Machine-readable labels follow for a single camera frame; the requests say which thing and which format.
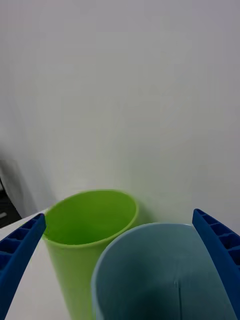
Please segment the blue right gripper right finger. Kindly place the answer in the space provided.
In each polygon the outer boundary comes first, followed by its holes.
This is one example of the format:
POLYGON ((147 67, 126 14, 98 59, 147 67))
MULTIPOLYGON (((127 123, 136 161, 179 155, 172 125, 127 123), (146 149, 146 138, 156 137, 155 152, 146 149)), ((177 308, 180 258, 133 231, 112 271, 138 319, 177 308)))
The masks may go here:
POLYGON ((203 241, 222 281, 236 318, 240 318, 240 236, 196 208, 192 224, 203 241))

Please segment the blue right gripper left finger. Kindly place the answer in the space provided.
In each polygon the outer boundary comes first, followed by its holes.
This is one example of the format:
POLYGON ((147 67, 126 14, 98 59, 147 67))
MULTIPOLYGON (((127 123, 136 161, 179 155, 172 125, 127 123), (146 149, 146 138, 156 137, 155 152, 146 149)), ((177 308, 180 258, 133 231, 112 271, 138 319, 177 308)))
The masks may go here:
POLYGON ((26 267, 46 229, 40 213, 0 241, 0 319, 9 311, 26 267))

